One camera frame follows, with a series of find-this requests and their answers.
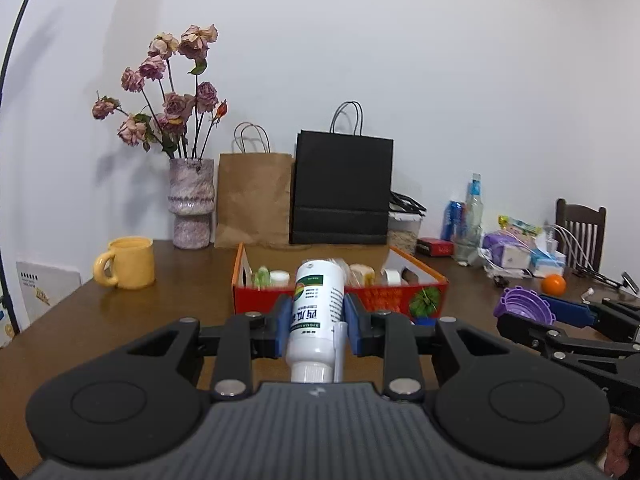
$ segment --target bottle label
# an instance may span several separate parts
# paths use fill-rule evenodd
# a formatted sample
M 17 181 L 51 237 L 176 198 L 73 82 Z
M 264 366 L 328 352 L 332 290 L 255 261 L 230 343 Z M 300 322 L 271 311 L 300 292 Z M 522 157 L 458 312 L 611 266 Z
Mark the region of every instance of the bottle label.
M 342 297 L 338 288 L 326 283 L 323 274 L 301 277 L 293 296 L 291 335 L 332 339 L 334 323 L 342 317 Z

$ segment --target soda can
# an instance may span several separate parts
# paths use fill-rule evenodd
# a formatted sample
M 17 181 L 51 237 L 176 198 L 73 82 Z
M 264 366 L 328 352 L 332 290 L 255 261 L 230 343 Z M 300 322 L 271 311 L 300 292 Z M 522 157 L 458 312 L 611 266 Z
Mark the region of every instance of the soda can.
M 442 224 L 441 240 L 451 241 L 456 235 L 460 234 L 462 229 L 462 221 L 464 217 L 465 204 L 451 200 L 444 211 L 444 222 Z

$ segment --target pink marbled vase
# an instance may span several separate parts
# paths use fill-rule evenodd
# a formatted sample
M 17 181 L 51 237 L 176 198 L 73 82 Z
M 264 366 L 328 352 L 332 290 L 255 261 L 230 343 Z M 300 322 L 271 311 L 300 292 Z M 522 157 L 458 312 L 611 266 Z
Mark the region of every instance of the pink marbled vase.
M 180 249 L 209 245 L 215 198 L 213 168 L 211 158 L 169 161 L 169 211 L 175 214 L 174 245 Z

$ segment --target mug handle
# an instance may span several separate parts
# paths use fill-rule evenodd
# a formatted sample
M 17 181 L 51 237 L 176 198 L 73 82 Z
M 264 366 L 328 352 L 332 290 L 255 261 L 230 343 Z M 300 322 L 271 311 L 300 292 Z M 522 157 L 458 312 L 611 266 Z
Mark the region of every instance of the mug handle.
M 112 261 L 116 257 L 116 253 L 113 251 L 107 251 L 106 253 L 102 253 L 95 259 L 94 262 L 94 280 L 100 285 L 104 286 L 116 286 L 118 285 L 118 277 L 115 274 L 112 274 L 111 277 L 108 277 L 104 273 L 104 267 L 107 262 Z

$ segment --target yellow mug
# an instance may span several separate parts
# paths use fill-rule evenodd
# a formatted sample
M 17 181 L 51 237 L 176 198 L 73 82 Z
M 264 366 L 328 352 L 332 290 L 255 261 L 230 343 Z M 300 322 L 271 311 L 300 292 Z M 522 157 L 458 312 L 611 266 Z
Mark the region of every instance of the yellow mug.
M 94 263 L 94 280 L 104 286 L 135 290 L 156 280 L 153 240 L 142 236 L 116 238 L 109 242 L 108 251 Z M 104 273 L 111 262 L 111 276 Z

